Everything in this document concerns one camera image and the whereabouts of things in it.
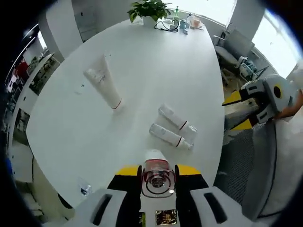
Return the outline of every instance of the plant pot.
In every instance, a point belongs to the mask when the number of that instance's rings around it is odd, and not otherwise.
[[[154,21],[151,17],[143,17],[143,26],[145,27],[155,27],[156,21]]]

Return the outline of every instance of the oval table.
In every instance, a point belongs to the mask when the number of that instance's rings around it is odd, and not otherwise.
[[[103,53],[123,99],[118,112],[83,75]],[[223,142],[223,101],[206,29],[185,35],[124,21],[82,44],[53,73],[32,110],[27,137],[46,178],[73,207],[84,199],[79,177],[93,191],[107,187],[122,166],[143,164],[149,148],[161,150],[172,166],[195,167],[213,185]],[[176,150],[149,134],[151,124],[161,122],[162,103],[197,128],[192,151]]]

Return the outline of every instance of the potted plant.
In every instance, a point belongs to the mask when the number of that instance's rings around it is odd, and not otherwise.
[[[169,10],[166,9],[167,5],[161,0],[141,0],[132,3],[134,8],[127,13],[131,22],[139,16],[143,18],[145,26],[154,27],[158,19],[166,18],[170,14]]]

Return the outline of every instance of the person's arm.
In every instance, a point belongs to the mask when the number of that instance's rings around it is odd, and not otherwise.
[[[282,112],[280,112],[275,117],[275,119],[281,119],[281,118],[285,118],[285,117],[294,116],[302,106],[303,106],[303,92],[302,92],[302,90],[300,90],[297,103],[294,106],[286,107]]]

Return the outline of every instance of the green leaves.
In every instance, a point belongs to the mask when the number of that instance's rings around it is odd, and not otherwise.
[[[133,9],[128,11],[129,19],[133,22],[137,16],[152,17],[154,21],[159,18],[166,18],[170,12],[166,9],[168,4],[164,4],[161,0],[141,0],[132,3]]]

